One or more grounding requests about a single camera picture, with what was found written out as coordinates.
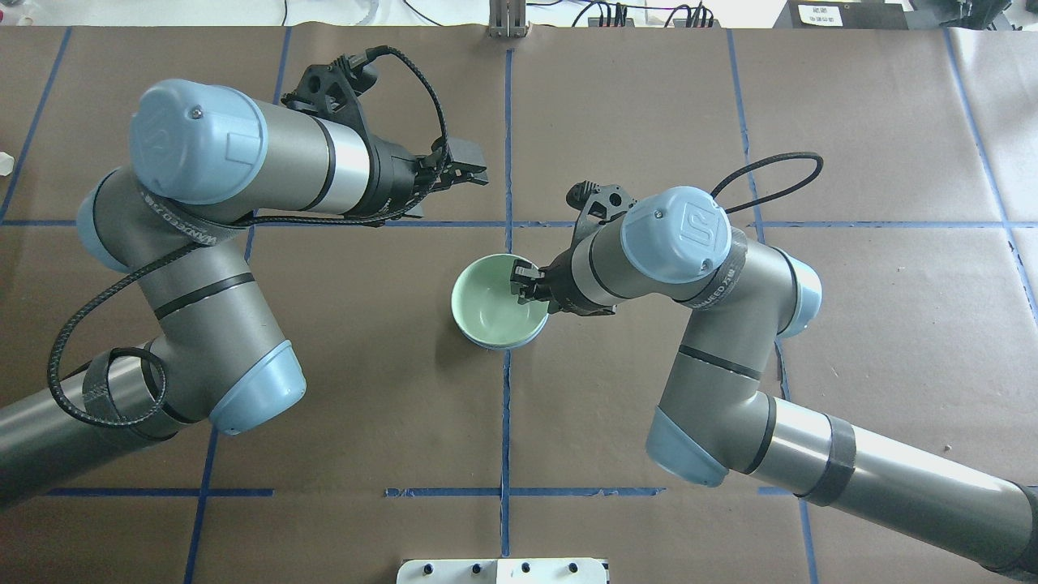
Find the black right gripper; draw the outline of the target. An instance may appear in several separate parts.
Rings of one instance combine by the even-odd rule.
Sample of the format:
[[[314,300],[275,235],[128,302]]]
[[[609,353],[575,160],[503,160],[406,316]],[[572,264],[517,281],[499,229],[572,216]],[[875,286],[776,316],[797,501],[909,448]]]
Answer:
[[[529,262],[514,262],[512,295],[519,303],[548,302],[549,313],[578,316],[612,316],[616,306],[593,302],[576,285],[573,276],[573,251],[564,251],[544,268]]]

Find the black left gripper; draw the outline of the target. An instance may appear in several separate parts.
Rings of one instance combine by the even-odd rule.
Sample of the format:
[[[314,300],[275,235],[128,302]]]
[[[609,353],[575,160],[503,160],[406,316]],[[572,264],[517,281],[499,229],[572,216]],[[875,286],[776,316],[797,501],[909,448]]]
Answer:
[[[395,221],[408,216],[431,193],[456,185],[486,186],[486,170],[456,169],[450,165],[486,165],[479,144],[464,138],[435,140],[431,152],[413,155],[403,145],[386,140],[370,142],[370,221]]]

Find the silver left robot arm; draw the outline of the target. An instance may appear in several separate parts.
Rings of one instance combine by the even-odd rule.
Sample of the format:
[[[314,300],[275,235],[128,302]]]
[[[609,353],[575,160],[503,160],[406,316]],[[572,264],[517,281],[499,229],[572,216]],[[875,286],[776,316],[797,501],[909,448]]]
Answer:
[[[255,211],[271,222],[379,226],[418,217],[427,193],[488,182],[468,140],[442,131],[416,155],[371,133],[359,98],[373,83],[312,67],[279,105],[185,79],[146,90],[131,162],[75,219],[83,247],[122,280],[59,330],[47,388],[3,408],[3,508],[201,420],[240,435],[300,402],[300,362],[236,244],[260,224]],[[160,335],[60,373],[73,328],[132,284]]]

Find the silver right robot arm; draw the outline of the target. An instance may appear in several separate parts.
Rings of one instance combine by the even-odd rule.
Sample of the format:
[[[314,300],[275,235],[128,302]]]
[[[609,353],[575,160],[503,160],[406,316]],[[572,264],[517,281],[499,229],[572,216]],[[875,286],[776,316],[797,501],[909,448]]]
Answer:
[[[867,430],[761,388],[775,344],[821,307],[811,266],[734,228],[690,186],[633,200],[580,182],[567,249],[546,267],[509,265],[517,302],[550,313],[610,316],[650,295],[689,309],[646,453],[668,473],[719,486],[731,472],[786,489],[967,558],[1036,580],[1036,491]]]

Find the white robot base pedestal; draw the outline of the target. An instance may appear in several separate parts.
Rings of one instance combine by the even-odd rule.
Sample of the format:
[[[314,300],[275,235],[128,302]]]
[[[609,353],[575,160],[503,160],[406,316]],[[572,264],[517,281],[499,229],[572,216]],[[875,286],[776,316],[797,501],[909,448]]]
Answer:
[[[609,583],[608,562],[592,557],[413,559],[397,583]]]

